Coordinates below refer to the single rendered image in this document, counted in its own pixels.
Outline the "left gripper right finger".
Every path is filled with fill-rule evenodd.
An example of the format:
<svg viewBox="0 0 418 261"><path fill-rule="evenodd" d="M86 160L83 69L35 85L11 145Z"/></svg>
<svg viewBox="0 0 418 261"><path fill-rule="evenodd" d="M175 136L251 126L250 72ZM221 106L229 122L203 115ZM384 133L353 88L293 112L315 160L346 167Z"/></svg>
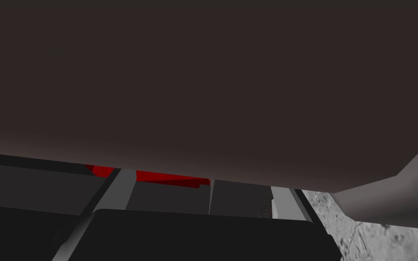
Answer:
<svg viewBox="0 0 418 261"><path fill-rule="evenodd" d="M278 219L321 222L302 190L273 186L271 190Z"/></svg>

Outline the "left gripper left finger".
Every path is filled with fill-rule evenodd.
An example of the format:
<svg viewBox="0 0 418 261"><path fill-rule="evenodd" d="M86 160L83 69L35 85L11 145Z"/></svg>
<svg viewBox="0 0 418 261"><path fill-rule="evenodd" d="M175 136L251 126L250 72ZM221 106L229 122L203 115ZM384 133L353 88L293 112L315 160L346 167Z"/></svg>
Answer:
<svg viewBox="0 0 418 261"><path fill-rule="evenodd" d="M99 209L125 210L136 184L136 171L114 169L80 213L87 217Z"/></svg>

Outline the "red flat object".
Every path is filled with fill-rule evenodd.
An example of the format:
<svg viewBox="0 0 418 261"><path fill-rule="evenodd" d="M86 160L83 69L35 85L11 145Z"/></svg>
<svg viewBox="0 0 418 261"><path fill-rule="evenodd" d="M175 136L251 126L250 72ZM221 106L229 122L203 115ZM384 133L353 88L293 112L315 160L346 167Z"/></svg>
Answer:
<svg viewBox="0 0 418 261"><path fill-rule="evenodd" d="M85 165L95 176L108 177L113 168L97 165ZM136 170L137 182L147 182L155 184L167 184L189 188L199 188L200 185L210 185L210 179L196 178L182 175L163 174Z"/></svg>

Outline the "dark grey cabinet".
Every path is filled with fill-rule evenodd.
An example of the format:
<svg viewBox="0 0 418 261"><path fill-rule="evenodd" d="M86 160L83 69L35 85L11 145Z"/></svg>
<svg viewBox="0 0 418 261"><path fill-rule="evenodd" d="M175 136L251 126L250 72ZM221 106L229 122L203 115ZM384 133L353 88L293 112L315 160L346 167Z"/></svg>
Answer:
<svg viewBox="0 0 418 261"><path fill-rule="evenodd" d="M0 165L0 207L80 215L105 178ZM213 181L199 188L137 182L126 210L256 218L270 187Z"/></svg>

